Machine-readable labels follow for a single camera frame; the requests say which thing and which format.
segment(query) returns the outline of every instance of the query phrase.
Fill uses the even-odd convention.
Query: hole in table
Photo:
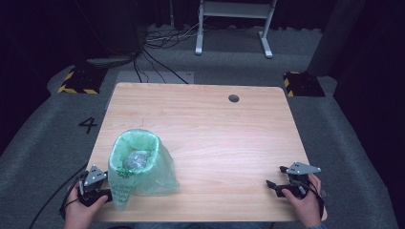
[[[229,101],[233,103],[239,102],[239,96],[237,96],[236,94],[232,94],[229,96]]]

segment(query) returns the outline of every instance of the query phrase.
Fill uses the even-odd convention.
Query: number 4
[[[80,122],[80,124],[78,124],[78,126],[87,127],[87,132],[86,132],[86,134],[88,135],[89,132],[90,132],[90,130],[92,129],[92,127],[97,126],[97,124],[93,124],[94,122],[95,122],[95,119],[94,119],[93,117],[89,117],[89,118],[87,118],[86,120]]]

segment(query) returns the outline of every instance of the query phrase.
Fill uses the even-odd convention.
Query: gray carpet
[[[170,49],[147,51],[173,71],[193,73],[195,84],[285,89],[283,73],[304,71],[322,34],[270,31],[274,56],[267,59],[257,37],[259,29],[210,31],[204,36],[201,56],[194,54],[195,37]],[[143,55],[138,66],[143,72],[153,71]],[[118,76],[125,72],[125,77],[133,73],[134,80],[138,78],[131,63],[110,69],[100,94],[58,94],[70,68],[50,80],[52,96],[26,121],[0,157],[1,229],[29,227],[50,195],[89,159],[112,90],[118,81],[125,80]],[[156,63],[155,68],[169,74]],[[322,168],[319,177],[328,194],[326,224],[329,228],[397,228],[387,189],[332,97],[335,80],[326,76],[319,81],[326,97],[289,97],[288,104],[310,163]],[[78,124],[88,117],[93,117],[98,126],[86,134],[87,129]],[[58,208],[66,189],[63,187],[49,203],[33,228],[62,228]],[[92,228],[117,225],[131,223],[95,222]],[[300,222],[278,222],[274,228],[304,227]]]

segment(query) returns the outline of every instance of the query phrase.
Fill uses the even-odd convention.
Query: plastic bag
[[[119,211],[125,209],[131,194],[164,196],[180,187],[173,158],[156,135],[142,129],[117,138],[108,163],[108,182]]]

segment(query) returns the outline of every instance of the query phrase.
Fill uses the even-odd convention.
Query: wrist
[[[318,225],[310,226],[307,227],[308,229],[327,229],[327,226],[325,226],[322,222],[319,223]]]
[[[74,223],[65,223],[63,226],[64,229],[87,229],[90,228],[90,223],[80,223],[79,221],[75,221]]]
[[[305,228],[310,229],[312,229],[312,227],[316,228],[317,226],[320,226],[322,224],[322,220],[316,216],[309,216],[309,218],[301,218],[301,222],[304,224]]]

